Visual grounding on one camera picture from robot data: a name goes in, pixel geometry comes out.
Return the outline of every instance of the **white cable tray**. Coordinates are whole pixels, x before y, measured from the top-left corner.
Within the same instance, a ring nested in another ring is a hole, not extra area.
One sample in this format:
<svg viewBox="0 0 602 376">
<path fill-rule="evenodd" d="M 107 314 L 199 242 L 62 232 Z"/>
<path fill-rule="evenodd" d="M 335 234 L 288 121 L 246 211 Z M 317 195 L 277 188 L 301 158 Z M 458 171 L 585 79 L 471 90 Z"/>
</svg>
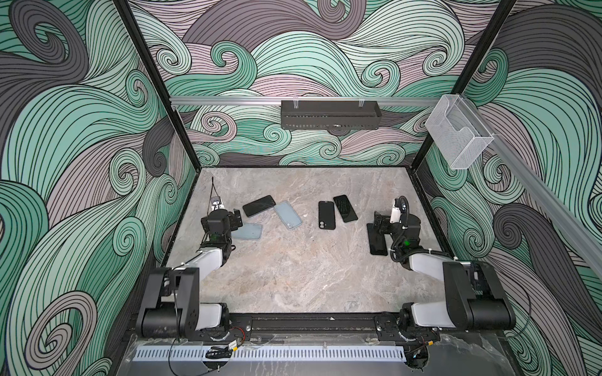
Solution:
<svg viewBox="0 0 602 376">
<path fill-rule="evenodd" d="M 425 125 L 452 170 L 470 167 L 493 141 L 478 110 L 458 94 L 443 95 Z"/>
<path fill-rule="evenodd" d="M 134 362 L 165 362 L 170 345 L 138 346 Z M 170 356 L 171 362 L 202 361 L 211 348 L 207 345 L 175 346 Z M 302 361 L 354 361 L 354 362 L 405 362 L 403 347 L 368 345 L 243 345 L 232 353 L 230 362 L 302 362 Z"/>
</svg>

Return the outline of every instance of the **wall mural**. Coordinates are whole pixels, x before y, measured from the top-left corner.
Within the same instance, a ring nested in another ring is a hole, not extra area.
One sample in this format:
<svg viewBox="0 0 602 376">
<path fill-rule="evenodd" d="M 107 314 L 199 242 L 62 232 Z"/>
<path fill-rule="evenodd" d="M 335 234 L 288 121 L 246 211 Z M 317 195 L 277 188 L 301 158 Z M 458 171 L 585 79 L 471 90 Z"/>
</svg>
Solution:
<svg viewBox="0 0 602 376">
<path fill-rule="evenodd" d="M 517 10 L 548 0 L 521 1 Z M 449 93 L 497 0 L 131 0 L 174 96 Z M 408 165 L 430 108 L 375 131 L 285 131 L 272 106 L 180 106 L 203 165 Z"/>
<path fill-rule="evenodd" d="M 602 243 L 602 4 L 557 3 L 509 16 L 466 95 Z M 451 171 L 433 147 L 420 177 L 454 252 L 502 271 L 524 373 L 600 375 L 602 283 L 503 161 Z"/>
<path fill-rule="evenodd" d="M 107 374 L 194 170 L 111 0 L 0 2 L 0 364 Z"/>
</svg>

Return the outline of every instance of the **smartphone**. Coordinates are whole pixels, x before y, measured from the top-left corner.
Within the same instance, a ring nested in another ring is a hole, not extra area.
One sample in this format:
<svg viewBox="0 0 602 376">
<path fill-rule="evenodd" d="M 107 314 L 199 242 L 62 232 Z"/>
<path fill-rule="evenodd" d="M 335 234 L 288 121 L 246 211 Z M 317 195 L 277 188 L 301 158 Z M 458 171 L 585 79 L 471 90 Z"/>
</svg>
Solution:
<svg viewBox="0 0 602 376">
<path fill-rule="evenodd" d="M 273 208 L 274 205 L 276 205 L 274 199 L 270 195 L 267 195 L 265 197 L 261 197 L 259 200 L 255 200 L 243 205 L 243 211 L 247 217 L 252 217 L 255 214 L 259 214 L 267 209 Z"/>
<path fill-rule="evenodd" d="M 334 200 L 335 204 L 337 204 L 337 209 L 339 210 L 339 214 L 341 214 L 343 222 L 346 223 L 358 220 L 358 216 L 355 215 L 353 206 L 351 206 L 351 203 L 346 195 L 343 194 L 341 196 L 336 196 Z"/>
<path fill-rule="evenodd" d="M 334 230 L 337 227 L 337 224 L 335 222 L 334 202 L 318 202 L 318 226 L 323 230 Z"/>
<path fill-rule="evenodd" d="M 368 244 L 370 245 L 370 254 L 375 256 L 387 256 L 389 255 L 386 249 L 385 235 L 376 232 L 374 229 L 374 223 L 366 224 L 368 229 Z"/>
</svg>

